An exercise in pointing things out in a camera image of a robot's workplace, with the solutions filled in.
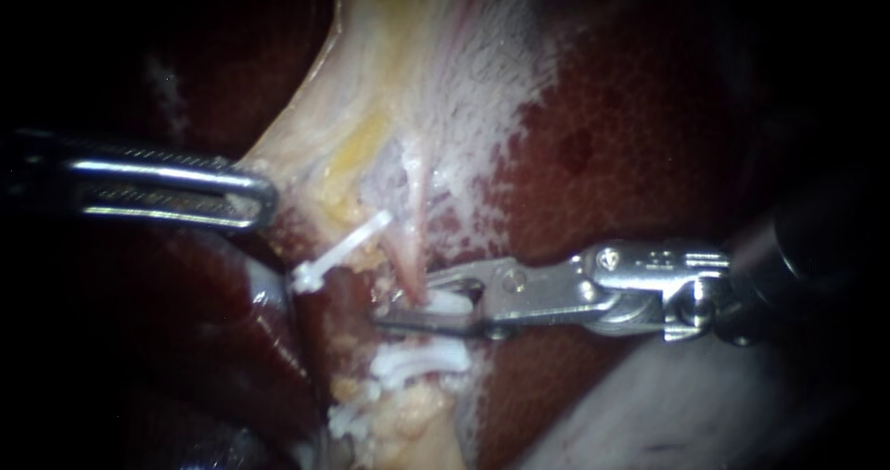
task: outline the metal instrument jaw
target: metal instrument jaw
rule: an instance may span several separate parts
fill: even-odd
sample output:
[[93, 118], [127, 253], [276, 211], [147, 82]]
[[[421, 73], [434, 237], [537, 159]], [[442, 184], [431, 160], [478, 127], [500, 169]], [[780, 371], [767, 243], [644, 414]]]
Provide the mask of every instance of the metal instrument jaw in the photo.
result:
[[271, 182], [223, 158], [17, 130], [0, 137], [0, 204], [11, 210], [251, 232], [269, 224]]
[[528, 325], [584, 324], [605, 336], [663, 332], [675, 341], [709, 330], [712, 299], [723, 294], [728, 267], [723, 253], [687, 242], [604, 243], [545, 267], [512, 258], [476, 261], [427, 278], [431, 291], [470, 298], [472, 312], [408, 308], [396, 290], [372, 320], [386, 329], [457, 337], [497, 339]]

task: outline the metal grasper tip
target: metal grasper tip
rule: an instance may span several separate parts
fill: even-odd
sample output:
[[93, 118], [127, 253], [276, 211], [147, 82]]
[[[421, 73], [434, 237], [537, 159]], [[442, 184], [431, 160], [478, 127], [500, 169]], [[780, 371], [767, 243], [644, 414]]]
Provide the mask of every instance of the metal grasper tip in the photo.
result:
[[502, 338], [527, 325], [585, 323], [617, 302], [591, 283], [580, 257], [540, 268], [512, 258], [471, 262], [430, 273], [427, 288], [464, 295], [474, 308], [464, 315], [411, 309], [395, 291], [372, 320], [386, 329]]
[[277, 206], [272, 183], [223, 158], [30, 130], [0, 147], [11, 170], [0, 198], [22, 210], [237, 233], [271, 222]]

